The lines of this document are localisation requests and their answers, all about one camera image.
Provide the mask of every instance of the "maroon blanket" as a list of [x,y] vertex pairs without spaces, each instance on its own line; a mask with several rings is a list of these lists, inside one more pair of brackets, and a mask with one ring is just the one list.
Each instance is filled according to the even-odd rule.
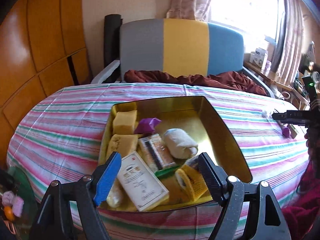
[[300,189],[306,193],[300,195],[292,205],[282,208],[292,240],[301,240],[309,231],[320,207],[320,180],[315,179],[311,163],[301,178]]
[[224,88],[231,90],[244,91],[257,95],[266,96],[265,90],[254,83],[251,79],[243,74],[234,71],[225,72],[204,77],[202,75],[194,76],[179,76],[177,78],[158,70],[144,71],[144,70],[129,70],[124,74],[124,80],[127,83],[170,83],[190,86],[203,86],[213,88]]

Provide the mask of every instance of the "white rolled towel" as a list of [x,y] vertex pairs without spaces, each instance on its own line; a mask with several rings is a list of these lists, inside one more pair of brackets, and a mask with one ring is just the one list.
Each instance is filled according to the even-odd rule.
[[198,152],[198,144],[182,129],[167,130],[163,141],[171,155],[177,159],[189,159]]

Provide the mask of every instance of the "blue panel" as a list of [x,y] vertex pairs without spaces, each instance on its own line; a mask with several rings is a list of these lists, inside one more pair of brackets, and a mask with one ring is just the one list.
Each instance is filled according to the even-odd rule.
[[244,43],[240,33],[221,25],[208,23],[209,63],[208,75],[227,71],[241,71]]

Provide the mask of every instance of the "striped fabric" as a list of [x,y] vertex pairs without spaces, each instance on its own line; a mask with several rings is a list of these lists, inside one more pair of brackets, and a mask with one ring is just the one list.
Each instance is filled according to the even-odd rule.
[[[304,132],[284,138],[272,119],[261,113],[295,109],[291,104],[245,92],[187,85],[135,83],[68,87],[36,105],[21,121],[11,139],[7,164],[27,174],[37,200],[49,183],[62,183],[91,174],[97,166],[103,130],[113,104],[147,98],[205,96],[221,115],[251,169],[253,183],[267,180],[281,206],[293,198],[308,163]],[[76,226],[81,227],[76,204],[71,203]],[[100,210],[112,239],[206,239],[220,207],[213,202],[157,213]],[[244,204],[237,235],[245,225]]]

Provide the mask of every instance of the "white box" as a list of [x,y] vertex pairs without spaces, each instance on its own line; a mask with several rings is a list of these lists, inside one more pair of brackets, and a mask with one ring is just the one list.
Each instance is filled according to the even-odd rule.
[[136,151],[122,158],[117,178],[138,211],[150,210],[169,198],[167,188]]
[[250,63],[253,63],[253,60],[254,60],[254,53],[250,53],[249,62],[250,62]]
[[267,60],[268,60],[268,51],[262,48],[257,48],[254,53],[253,62],[263,70],[266,67]]

